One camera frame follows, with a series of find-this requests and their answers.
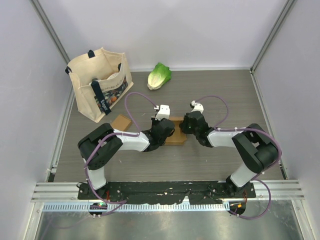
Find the brown cardboard box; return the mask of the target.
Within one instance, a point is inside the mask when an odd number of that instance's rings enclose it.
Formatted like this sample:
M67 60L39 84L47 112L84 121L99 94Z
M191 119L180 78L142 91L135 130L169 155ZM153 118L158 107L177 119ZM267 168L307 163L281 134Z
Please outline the brown cardboard box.
M123 114L119 114L110 125L113 129L125 132L132 125L132 120Z

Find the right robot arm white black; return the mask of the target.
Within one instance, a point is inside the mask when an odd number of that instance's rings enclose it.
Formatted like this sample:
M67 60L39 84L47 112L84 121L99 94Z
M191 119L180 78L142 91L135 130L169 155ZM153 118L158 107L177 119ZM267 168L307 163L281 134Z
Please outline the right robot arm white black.
M194 135L202 146L238 151L242 164L225 181L226 193L233 198L242 194L247 183L270 168L282 155L279 144L256 123L245 128L210 127L200 111L193 111L185 114L179 127L183 133Z

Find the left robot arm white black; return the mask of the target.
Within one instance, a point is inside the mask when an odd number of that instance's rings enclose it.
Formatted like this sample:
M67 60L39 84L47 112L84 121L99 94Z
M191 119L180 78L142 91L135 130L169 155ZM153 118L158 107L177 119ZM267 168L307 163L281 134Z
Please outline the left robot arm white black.
M151 128L140 132L114 129L104 123L82 138L77 147L84 161L89 194L100 200L107 192L105 165L118 151L151 152L163 146L175 132L173 121L152 120Z

